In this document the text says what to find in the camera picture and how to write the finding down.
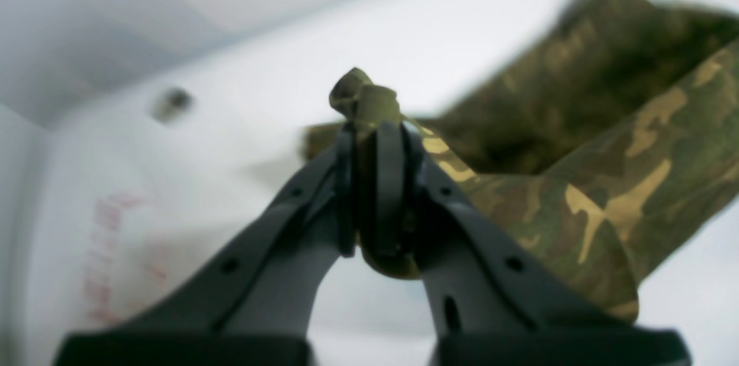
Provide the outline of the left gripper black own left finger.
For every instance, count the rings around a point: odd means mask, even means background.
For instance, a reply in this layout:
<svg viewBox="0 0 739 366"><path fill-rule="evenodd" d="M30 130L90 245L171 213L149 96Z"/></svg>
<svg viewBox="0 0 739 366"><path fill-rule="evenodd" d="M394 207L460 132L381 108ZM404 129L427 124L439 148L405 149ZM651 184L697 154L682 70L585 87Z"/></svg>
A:
<svg viewBox="0 0 739 366"><path fill-rule="evenodd" d="M264 213L169 297L110 331L74 334L57 365L314 365L307 326L321 281L354 255L354 125L289 179Z"/></svg>

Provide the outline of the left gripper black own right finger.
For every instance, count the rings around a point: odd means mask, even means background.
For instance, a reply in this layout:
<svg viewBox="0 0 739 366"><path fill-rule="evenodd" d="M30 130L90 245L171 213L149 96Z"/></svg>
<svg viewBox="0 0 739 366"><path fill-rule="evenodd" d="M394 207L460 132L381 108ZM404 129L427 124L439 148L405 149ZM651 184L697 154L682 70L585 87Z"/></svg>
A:
<svg viewBox="0 0 739 366"><path fill-rule="evenodd" d="M409 124L376 130L375 253L410 256L427 289L433 365L689 365L675 331L608 316L489 222Z"/></svg>

